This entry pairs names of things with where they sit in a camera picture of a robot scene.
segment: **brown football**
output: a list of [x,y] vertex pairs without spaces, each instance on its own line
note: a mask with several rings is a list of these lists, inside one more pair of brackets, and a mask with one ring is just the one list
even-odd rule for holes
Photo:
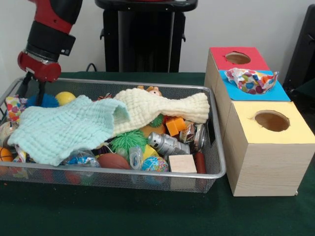
[[107,153],[99,156],[98,162],[103,168],[129,170],[129,163],[120,155]]

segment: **waffle cloth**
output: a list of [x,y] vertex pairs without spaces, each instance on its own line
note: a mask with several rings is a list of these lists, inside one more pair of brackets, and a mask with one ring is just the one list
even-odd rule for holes
[[114,137],[134,129],[142,128],[153,121],[159,114],[205,123],[209,116],[210,105],[204,93],[172,100],[156,96],[143,89],[133,88],[119,92],[115,99],[126,104],[130,115],[129,121],[121,118],[114,120]]
[[8,143],[19,145],[37,163],[57,166],[72,151],[94,149],[112,137],[116,118],[129,119],[124,103],[93,102],[84,95],[57,108],[29,107]]

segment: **metal mesh basket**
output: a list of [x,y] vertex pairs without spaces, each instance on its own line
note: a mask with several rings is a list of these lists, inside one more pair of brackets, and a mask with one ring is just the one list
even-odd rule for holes
[[[0,98],[0,106],[3,106],[7,96],[18,92],[21,81],[21,79],[18,79],[11,84]],[[206,139],[202,149],[205,155],[207,174],[159,173],[73,166],[53,167],[32,163],[0,162],[0,180],[198,193],[208,192],[215,180],[222,177],[226,170],[218,114],[214,95],[210,89],[196,86],[59,79],[57,82],[47,86],[46,93],[56,95],[61,91],[70,91],[76,96],[84,94],[92,100],[96,100],[98,96],[108,92],[115,95],[121,90],[131,89],[138,85],[158,86],[163,96],[170,99],[181,99],[198,92],[203,92],[208,96],[211,110],[208,129],[206,129]],[[37,82],[31,81],[27,97],[35,94],[37,94]]]

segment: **red box top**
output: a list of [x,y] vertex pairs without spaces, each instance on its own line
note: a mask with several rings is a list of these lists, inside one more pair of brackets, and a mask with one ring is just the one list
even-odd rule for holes
[[234,67],[250,70],[270,70],[257,48],[220,47],[210,48],[218,70]]

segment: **colorful tissue paper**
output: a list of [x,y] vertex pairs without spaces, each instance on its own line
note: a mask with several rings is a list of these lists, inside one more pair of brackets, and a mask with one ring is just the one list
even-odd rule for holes
[[264,94],[271,90],[277,82],[279,72],[266,75],[257,71],[233,68],[225,72],[230,83],[250,94]]

